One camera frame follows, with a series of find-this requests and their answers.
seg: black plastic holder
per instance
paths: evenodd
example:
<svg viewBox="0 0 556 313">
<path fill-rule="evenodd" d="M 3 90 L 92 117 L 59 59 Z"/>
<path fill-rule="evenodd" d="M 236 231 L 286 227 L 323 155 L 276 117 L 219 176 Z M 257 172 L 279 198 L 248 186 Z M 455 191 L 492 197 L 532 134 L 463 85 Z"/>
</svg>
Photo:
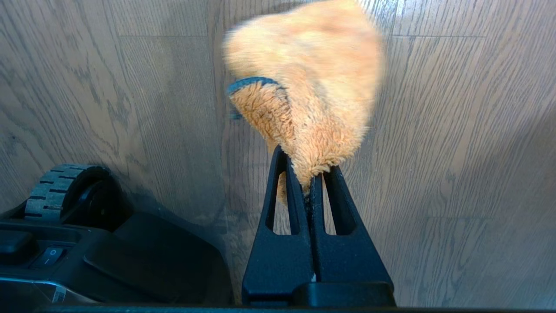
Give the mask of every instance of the black plastic holder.
<svg viewBox="0 0 556 313">
<path fill-rule="evenodd" d="M 286 172 L 291 235 L 272 231 L 278 177 Z M 337 235 L 325 231 L 322 176 Z M 306 200 L 290 158 L 276 148 L 243 284 L 244 305 L 395 307 L 394 284 L 339 167 L 315 177 Z"/>
</svg>

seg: blue cloth edge trim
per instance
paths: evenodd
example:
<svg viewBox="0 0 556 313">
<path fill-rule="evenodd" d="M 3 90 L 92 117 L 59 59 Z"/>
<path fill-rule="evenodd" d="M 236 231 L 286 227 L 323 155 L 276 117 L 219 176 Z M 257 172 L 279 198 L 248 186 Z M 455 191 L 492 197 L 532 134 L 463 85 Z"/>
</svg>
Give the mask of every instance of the blue cloth edge trim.
<svg viewBox="0 0 556 313">
<path fill-rule="evenodd" d="M 253 83 L 256 82 L 262 82 L 262 86 L 266 85 L 266 84 L 278 84 L 277 81 L 273 80 L 273 79 L 268 79 L 266 77 L 248 77 L 246 79 L 241 79 L 238 80 L 236 82 L 234 82 L 233 84 L 231 84 L 227 89 L 226 89 L 226 94 L 228 94 L 228 96 L 233 95 L 235 92 L 239 91 L 239 89 L 247 86 L 247 85 L 251 85 Z"/>
</svg>

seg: power switch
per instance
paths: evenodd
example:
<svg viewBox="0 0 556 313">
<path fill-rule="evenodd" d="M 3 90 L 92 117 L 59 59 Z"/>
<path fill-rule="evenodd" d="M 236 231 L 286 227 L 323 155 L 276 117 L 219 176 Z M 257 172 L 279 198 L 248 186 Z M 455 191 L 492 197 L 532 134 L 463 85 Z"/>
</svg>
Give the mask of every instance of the power switch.
<svg viewBox="0 0 556 313">
<path fill-rule="evenodd" d="M 62 254 L 64 254 L 64 248 L 53 248 L 48 247 L 46 250 L 39 256 L 39 258 L 31 264 L 32 268 L 43 268 L 47 266 L 54 265 L 56 261 L 60 259 Z"/>
</svg>

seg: wooden floor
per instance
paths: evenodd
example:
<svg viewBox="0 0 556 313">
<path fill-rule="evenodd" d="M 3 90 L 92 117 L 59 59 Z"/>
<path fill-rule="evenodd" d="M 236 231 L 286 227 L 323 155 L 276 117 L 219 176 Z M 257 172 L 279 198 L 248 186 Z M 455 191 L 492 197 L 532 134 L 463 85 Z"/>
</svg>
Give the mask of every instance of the wooden floor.
<svg viewBox="0 0 556 313">
<path fill-rule="evenodd" d="M 228 117 L 220 42 L 299 2 L 1 0 L 0 208 L 55 164 L 104 164 L 239 287 L 269 156 Z M 342 170 L 398 304 L 556 309 L 556 1 L 359 2 L 389 74 Z"/>
</svg>

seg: fluffy cloth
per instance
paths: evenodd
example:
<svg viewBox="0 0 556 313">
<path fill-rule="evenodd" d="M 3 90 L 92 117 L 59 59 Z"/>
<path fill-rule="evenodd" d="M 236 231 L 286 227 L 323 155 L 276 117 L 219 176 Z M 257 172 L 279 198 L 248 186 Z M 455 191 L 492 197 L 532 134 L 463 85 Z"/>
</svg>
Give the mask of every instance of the fluffy cloth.
<svg viewBox="0 0 556 313">
<path fill-rule="evenodd" d="M 240 80 L 239 113 L 292 160 L 305 194 L 311 178 L 354 155 L 383 76 L 381 37 L 354 0 L 310 3 L 230 31 L 224 59 Z M 285 202 L 285 173 L 279 199 Z"/>
</svg>

